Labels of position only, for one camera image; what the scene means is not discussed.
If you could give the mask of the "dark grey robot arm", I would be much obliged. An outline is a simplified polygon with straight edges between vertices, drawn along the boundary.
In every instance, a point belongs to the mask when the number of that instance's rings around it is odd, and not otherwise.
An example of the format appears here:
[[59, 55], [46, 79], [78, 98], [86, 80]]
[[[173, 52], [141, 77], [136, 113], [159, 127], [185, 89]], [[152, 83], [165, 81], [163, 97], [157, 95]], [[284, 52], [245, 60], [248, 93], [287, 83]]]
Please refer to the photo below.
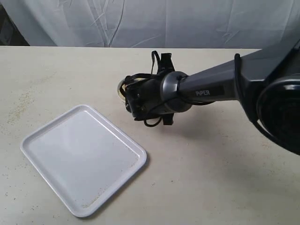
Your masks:
[[136, 121], [170, 126], [175, 113], [194, 105], [238, 101], [249, 121], [270, 141], [300, 152], [300, 38], [284, 41], [187, 75], [170, 53], [151, 53], [156, 73], [128, 75], [119, 93]]

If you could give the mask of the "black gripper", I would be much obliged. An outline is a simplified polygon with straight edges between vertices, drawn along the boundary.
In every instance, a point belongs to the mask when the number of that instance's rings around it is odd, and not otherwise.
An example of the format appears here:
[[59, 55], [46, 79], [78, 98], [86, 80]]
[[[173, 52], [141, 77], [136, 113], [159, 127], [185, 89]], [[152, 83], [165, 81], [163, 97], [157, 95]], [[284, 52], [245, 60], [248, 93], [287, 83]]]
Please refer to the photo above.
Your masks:
[[172, 125], [174, 113], [166, 108], [165, 104], [170, 99], [163, 100], [161, 86], [163, 79], [174, 71], [171, 53], [152, 53], [152, 66], [157, 63], [156, 73], [138, 73], [130, 77], [144, 78], [144, 82], [137, 89], [137, 98], [130, 98], [125, 105], [126, 110], [132, 114], [135, 121], [143, 121], [149, 125], [148, 120], [158, 119], [154, 125], [162, 122], [164, 125]]

